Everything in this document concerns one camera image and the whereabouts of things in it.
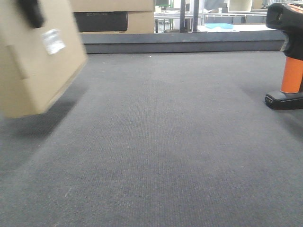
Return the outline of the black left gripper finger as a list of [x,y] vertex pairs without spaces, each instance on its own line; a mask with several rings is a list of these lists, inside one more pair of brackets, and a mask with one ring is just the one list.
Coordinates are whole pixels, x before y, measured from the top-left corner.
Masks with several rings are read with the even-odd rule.
[[45,18],[38,0],[18,0],[18,5],[32,28],[41,28]]

